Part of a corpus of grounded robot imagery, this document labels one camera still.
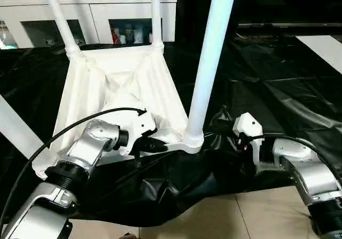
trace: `black plastic sheet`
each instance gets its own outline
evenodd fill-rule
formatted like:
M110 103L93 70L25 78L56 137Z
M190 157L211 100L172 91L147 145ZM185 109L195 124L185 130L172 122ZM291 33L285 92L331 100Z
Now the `black plastic sheet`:
M110 48L88 45L85 49ZM190 108L199 52L166 44L165 60L186 111ZM63 48L0 52L0 93L36 134L53 131L67 73ZM232 123L244 112L264 132L313 142L339 172L342 153L342 76L296 38L235 40L222 51L205 122L205 144L197 155L184 152L98 167L79 197L74 216L129 226L156 226L204 197L287 186L286 172L255 172L250 150L234 151ZM271 159L266 140L262 155ZM25 158L0 138L0 206ZM30 171L9 215L39 180Z

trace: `white table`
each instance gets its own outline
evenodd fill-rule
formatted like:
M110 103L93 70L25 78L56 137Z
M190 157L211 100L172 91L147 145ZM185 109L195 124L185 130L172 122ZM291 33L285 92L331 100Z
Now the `white table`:
M151 18L151 0L58 0L67 20L78 20L87 44L113 43L109 20ZM163 41L174 41L176 2L160 0ZM20 48L34 47L22 22L53 20L48 0L0 0L3 20Z

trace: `white cabinet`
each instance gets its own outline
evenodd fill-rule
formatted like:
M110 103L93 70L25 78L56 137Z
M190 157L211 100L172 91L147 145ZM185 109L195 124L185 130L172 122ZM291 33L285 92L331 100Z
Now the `white cabinet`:
M113 43L111 29L143 27L148 42L151 0L58 0L77 42ZM160 0L162 39L174 41L177 0ZM18 47L59 45L63 41L47 0L0 0L0 20Z
M89 5L64 4L61 9L77 41L98 43ZM0 17L20 48L63 44L48 5L1 6Z

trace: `beige floor tile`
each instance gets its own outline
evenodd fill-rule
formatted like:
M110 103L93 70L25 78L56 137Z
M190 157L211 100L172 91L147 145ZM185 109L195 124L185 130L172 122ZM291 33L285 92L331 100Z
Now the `beige floor tile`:
M308 210L295 187L237 194L251 239L314 239Z
M73 230L69 239L119 239L125 233L138 236L139 228L128 227L118 224L90 221L90 220L71 220Z
M249 239L234 196L202 200L159 227L141 228L142 239Z

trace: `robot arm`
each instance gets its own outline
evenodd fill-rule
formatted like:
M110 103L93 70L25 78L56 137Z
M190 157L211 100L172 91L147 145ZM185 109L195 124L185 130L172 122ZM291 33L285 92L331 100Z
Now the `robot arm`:
M242 114L235 121L233 131L240 149L246 148L248 137L262 135L261 125L249 113ZM261 143L261 139L251 141L256 165L260 162ZM311 214L315 232L324 239L342 238L342 189L332 171L315 151L290 139L277 138L272 153L274 164L288 171L294 179Z
M1 239L64 239L76 211L77 195L104 151L126 147L129 135L101 120L87 123L82 136L53 167L6 227Z

